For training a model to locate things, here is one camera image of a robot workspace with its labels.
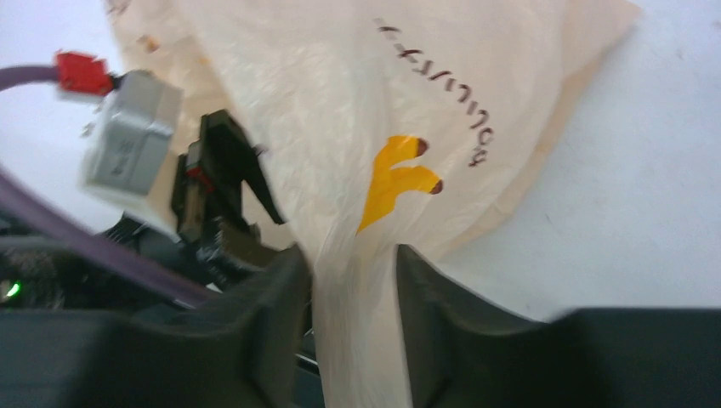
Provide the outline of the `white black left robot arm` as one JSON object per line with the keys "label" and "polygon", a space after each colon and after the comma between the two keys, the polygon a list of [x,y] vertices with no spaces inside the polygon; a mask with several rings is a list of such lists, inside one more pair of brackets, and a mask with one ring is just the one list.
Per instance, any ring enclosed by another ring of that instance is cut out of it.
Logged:
{"label": "white black left robot arm", "polygon": [[[209,289],[225,291],[263,269],[276,255],[242,210],[248,187],[275,224],[275,206],[259,158],[226,110],[201,119],[199,137],[176,161],[162,233],[123,214],[103,232],[128,250]],[[139,310],[160,297],[75,254],[14,216],[1,213],[1,305],[23,309]]]}

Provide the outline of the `orange translucent plastic bag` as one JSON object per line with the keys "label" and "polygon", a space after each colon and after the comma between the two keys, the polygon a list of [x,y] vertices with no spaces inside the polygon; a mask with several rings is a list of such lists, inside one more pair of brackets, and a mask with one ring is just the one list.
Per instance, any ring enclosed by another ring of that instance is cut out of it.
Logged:
{"label": "orange translucent plastic bag", "polygon": [[395,248],[429,258],[521,202],[628,1],[109,1],[127,65],[227,108],[312,264],[329,407],[408,407]]}

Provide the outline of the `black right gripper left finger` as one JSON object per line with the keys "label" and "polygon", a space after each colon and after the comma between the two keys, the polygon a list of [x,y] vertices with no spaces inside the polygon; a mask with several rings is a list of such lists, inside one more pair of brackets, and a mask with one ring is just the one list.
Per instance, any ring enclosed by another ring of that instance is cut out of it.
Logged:
{"label": "black right gripper left finger", "polygon": [[171,322],[5,311],[4,407],[288,407],[311,274],[299,247]]}

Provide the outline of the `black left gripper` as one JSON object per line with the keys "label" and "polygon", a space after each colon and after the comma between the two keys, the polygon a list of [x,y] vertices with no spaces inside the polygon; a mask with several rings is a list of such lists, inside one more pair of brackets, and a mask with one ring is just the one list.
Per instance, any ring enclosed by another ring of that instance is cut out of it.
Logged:
{"label": "black left gripper", "polygon": [[243,214],[247,185],[275,224],[286,222],[259,163],[262,151],[227,110],[217,110],[202,116],[197,140],[179,155],[170,202],[179,245],[211,282],[240,282],[277,254]]}

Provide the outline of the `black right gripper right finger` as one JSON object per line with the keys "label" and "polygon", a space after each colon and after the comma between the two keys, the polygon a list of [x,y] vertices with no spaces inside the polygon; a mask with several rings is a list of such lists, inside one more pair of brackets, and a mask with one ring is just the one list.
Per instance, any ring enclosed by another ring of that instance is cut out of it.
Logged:
{"label": "black right gripper right finger", "polygon": [[396,253],[415,407],[717,407],[718,309],[586,308],[528,320]]}

